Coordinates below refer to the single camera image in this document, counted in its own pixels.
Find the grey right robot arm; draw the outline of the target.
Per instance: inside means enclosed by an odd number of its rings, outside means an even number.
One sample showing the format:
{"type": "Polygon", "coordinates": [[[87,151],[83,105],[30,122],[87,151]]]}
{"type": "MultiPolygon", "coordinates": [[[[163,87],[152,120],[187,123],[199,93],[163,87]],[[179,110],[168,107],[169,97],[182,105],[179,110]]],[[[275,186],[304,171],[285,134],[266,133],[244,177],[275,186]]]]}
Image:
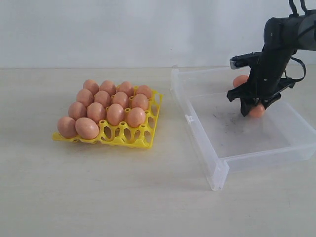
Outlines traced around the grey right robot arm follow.
{"type": "Polygon", "coordinates": [[[251,70],[247,82],[227,92],[228,100],[240,99],[243,116],[247,116],[258,104],[269,107],[281,98],[282,91],[300,82],[300,79],[293,79],[286,74],[289,60],[298,62],[305,69],[305,64],[294,54],[298,50],[315,49],[315,14],[269,19],[264,28],[262,51],[230,59],[232,69],[249,66],[251,70]]]}

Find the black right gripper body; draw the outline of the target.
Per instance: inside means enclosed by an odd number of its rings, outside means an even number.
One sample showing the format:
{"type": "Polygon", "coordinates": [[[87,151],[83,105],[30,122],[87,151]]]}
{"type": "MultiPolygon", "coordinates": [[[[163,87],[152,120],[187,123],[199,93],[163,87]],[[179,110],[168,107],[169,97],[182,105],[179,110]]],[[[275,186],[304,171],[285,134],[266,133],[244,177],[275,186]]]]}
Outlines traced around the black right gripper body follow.
{"type": "Polygon", "coordinates": [[[251,68],[246,82],[254,93],[255,104],[295,85],[298,80],[286,75],[287,64],[295,53],[295,49],[262,50],[258,63],[251,68]]]}

